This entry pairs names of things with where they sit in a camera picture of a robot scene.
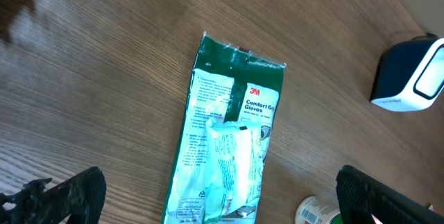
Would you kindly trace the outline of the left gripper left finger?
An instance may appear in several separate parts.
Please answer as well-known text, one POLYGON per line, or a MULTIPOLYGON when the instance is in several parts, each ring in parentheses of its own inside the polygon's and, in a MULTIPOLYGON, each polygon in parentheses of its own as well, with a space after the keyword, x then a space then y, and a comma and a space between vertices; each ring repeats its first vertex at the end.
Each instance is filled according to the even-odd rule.
POLYGON ((93 166, 46 190, 51 179, 32 180, 22 190, 1 194, 2 223, 97 224, 105 203, 106 182, 99 167, 93 166))

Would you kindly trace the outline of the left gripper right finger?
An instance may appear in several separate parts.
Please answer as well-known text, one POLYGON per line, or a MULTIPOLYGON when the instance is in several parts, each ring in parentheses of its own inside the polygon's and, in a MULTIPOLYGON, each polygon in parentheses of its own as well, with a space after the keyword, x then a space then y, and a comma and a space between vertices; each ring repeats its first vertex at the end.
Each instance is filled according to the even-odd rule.
POLYGON ((343 224, 443 224, 443 216, 382 184, 350 165, 336 177, 336 195, 343 224))

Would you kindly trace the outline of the green white tape roll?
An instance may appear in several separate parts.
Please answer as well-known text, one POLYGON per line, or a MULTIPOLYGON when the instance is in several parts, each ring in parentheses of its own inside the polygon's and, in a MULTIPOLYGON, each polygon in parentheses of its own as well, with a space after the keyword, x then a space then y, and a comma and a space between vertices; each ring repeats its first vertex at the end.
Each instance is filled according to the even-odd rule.
POLYGON ((338 207, 319 200, 316 196, 305 198, 298 206, 295 224, 343 224, 338 207))

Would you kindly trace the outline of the light green wipes packet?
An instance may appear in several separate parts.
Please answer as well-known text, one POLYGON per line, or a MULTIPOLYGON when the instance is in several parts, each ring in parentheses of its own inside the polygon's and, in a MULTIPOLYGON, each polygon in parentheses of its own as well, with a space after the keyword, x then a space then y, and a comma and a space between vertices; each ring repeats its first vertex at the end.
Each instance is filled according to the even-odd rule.
POLYGON ((247 221, 261 196, 261 126, 252 121, 206 123, 205 223, 247 221))

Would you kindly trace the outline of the green 3M gloves package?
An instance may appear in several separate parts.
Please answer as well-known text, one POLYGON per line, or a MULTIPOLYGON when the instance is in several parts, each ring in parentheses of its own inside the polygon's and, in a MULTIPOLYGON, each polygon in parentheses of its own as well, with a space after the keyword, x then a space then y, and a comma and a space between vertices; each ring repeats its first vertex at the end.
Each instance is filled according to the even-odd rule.
POLYGON ((285 68, 202 36, 163 223, 255 223, 285 68))

